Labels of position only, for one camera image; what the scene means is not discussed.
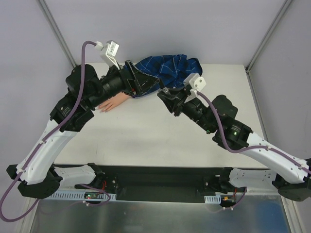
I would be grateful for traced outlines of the glitter nail polish bottle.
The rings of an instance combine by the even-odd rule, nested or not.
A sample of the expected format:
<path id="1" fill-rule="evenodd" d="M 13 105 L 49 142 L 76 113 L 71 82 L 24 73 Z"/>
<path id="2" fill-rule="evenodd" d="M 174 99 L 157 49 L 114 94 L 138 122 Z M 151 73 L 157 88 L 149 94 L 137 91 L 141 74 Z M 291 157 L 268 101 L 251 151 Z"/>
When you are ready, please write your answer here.
<path id="1" fill-rule="evenodd" d="M 165 94 L 167 94 L 167 95 L 169 95 L 170 94 L 170 91 L 169 91 L 169 89 L 168 88 L 162 88 L 161 89 L 161 92 L 163 92 L 163 93 L 165 93 Z"/>

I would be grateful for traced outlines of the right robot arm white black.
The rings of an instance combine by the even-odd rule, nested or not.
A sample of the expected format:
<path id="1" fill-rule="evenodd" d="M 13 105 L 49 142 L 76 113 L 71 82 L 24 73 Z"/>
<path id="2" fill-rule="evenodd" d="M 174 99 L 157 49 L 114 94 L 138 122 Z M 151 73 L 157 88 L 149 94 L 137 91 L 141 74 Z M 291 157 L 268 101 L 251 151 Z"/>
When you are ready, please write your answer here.
<path id="1" fill-rule="evenodd" d="M 221 193 L 234 188 L 257 188 L 277 191 L 281 196 L 304 201 L 311 196 L 311 161 L 290 155 L 235 119 L 238 109 L 225 95 L 208 100 L 205 106 L 198 98 L 189 101 L 190 88 L 161 89 L 157 96 L 175 117 L 184 114 L 212 141 L 230 153 L 248 156 L 265 165 L 266 170 L 225 167 L 209 187 Z"/>

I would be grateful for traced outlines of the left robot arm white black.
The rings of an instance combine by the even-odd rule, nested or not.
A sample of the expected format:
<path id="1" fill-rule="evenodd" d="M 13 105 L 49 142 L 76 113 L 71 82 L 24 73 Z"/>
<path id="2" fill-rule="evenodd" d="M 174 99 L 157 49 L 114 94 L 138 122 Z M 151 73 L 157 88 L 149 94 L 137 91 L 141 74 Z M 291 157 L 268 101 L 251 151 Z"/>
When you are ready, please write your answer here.
<path id="1" fill-rule="evenodd" d="M 141 97 L 163 81 L 140 71 L 130 61 L 125 66 L 113 65 L 107 75 L 98 77 L 89 64 L 75 67 L 66 78 L 68 93 L 58 101 L 50 113 L 44 133 L 25 160 L 10 165 L 7 173 L 19 182 L 24 197 L 45 199 L 59 188 L 104 189 L 104 174 L 94 163 L 77 167 L 56 167 L 55 159 L 66 144 L 94 117 L 102 102 L 118 93 Z"/>

